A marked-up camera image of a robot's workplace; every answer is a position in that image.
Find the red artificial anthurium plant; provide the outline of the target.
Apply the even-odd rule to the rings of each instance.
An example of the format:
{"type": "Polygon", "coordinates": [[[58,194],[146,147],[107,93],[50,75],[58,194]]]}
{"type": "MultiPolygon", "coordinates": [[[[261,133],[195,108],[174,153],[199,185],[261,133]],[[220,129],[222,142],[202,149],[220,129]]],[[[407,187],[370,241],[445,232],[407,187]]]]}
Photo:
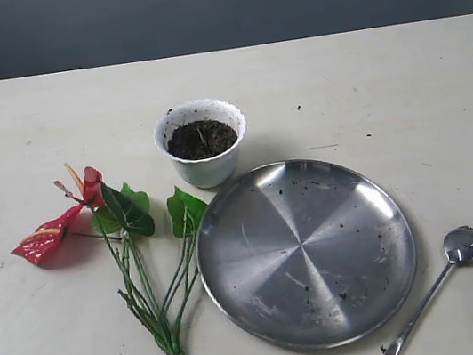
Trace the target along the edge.
{"type": "Polygon", "coordinates": [[[66,167],[78,187],[78,195],[62,182],[56,182],[66,198],[75,204],[52,221],[41,224],[12,250],[12,254],[39,266],[69,235],[72,223],[86,208],[92,213],[92,238],[102,239],[123,277],[124,288],[119,291],[131,314],[156,341],[165,355],[186,355],[182,324],[186,307],[195,288],[199,269],[194,263],[197,232],[208,205],[181,189],[166,200],[172,220],[172,234],[181,242],[180,257],[164,297],[155,295],[148,268],[136,241],[150,238],[156,227],[150,214],[150,198],[144,191],[124,183],[114,189],[102,180],[102,174],[86,167],[79,175],[71,165],[66,167]]]}

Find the metal spoon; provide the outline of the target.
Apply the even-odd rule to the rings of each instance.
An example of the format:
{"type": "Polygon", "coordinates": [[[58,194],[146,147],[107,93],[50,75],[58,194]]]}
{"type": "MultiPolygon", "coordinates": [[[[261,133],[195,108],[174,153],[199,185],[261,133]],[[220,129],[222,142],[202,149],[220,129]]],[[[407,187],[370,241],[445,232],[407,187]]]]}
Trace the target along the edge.
{"type": "Polygon", "coordinates": [[[416,311],[403,324],[394,340],[383,348],[382,355],[400,355],[403,352],[410,333],[449,273],[456,267],[473,263],[473,229],[470,226],[461,225],[449,231],[444,237],[443,249],[446,260],[445,267],[437,275],[432,287],[424,295],[416,311]]]}

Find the white scalloped flower pot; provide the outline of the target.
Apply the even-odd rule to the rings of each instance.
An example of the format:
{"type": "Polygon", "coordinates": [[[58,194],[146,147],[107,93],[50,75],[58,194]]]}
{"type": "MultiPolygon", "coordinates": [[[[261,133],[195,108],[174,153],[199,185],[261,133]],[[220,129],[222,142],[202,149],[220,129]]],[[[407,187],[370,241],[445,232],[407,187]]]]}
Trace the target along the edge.
{"type": "Polygon", "coordinates": [[[171,160],[177,173],[185,181],[200,189],[220,186],[237,167],[240,142],[245,137],[246,121],[243,112],[228,103],[216,99],[196,99],[170,108],[158,120],[154,128],[154,142],[163,155],[171,160]],[[175,157],[169,151],[168,142],[178,127],[196,121],[222,122],[236,131],[236,141],[215,157],[186,159],[175,157]]]}

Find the round stainless steel plate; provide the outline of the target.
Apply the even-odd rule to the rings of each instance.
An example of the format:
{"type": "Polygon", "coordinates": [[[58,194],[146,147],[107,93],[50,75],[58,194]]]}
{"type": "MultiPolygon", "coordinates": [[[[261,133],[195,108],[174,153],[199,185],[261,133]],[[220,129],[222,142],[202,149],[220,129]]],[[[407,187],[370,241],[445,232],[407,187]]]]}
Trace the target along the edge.
{"type": "Polygon", "coordinates": [[[388,192],[311,159],[237,177],[212,199],[197,235],[198,269],[221,312],[295,351],[378,330],[404,305],[417,271],[410,223],[388,192]]]}

